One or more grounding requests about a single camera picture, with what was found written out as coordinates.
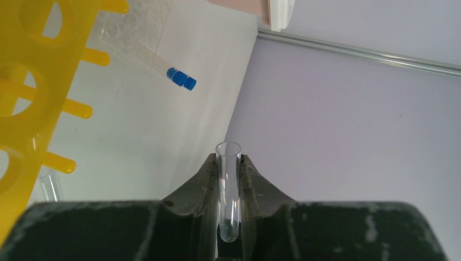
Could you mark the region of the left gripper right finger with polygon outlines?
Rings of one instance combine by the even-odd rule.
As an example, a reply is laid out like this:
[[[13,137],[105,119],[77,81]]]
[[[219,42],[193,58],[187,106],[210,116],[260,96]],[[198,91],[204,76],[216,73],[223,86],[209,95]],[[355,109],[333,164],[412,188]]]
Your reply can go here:
[[[395,201],[296,201],[240,165],[244,260],[446,260],[428,221]]]

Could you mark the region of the blue capped tube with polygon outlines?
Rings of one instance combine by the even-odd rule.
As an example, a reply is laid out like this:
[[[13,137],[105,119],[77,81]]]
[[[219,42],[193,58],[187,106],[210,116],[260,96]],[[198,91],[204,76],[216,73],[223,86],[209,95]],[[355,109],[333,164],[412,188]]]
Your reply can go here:
[[[100,36],[98,40],[115,57],[118,66],[130,72],[149,76],[157,72],[181,87],[189,77],[136,39]]]

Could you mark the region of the pink plastic storage bin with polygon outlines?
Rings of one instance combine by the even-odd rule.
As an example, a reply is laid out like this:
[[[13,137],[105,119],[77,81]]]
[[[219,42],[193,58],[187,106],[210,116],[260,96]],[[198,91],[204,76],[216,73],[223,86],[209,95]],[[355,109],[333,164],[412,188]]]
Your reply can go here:
[[[208,0],[221,7],[242,11],[261,18],[262,23],[270,25],[270,7],[268,0]]]

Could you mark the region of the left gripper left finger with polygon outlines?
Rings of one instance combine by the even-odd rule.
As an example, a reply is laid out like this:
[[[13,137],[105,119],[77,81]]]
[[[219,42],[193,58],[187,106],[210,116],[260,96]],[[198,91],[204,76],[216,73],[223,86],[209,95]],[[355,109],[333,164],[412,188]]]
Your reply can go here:
[[[214,260],[216,157],[164,199],[38,203],[1,247],[1,260]]]

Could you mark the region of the translucent white bin lid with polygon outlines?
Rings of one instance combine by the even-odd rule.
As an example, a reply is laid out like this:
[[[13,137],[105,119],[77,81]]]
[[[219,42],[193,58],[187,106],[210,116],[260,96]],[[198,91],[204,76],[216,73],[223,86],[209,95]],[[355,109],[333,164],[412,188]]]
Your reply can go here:
[[[269,0],[269,25],[273,32],[286,29],[291,20],[295,0]]]

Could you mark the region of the yellow test tube rack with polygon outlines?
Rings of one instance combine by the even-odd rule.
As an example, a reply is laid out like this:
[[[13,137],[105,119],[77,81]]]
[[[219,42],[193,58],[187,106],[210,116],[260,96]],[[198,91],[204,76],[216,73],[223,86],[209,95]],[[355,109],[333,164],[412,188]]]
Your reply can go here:
[[[99,11],[125,14],[126,1],[1,1],[1,241],[25,211],[40,169],[71,173],[75,161],[48,151],[62,112],[92,116],[67,94],[81,61],[108,53],[86,46]]]

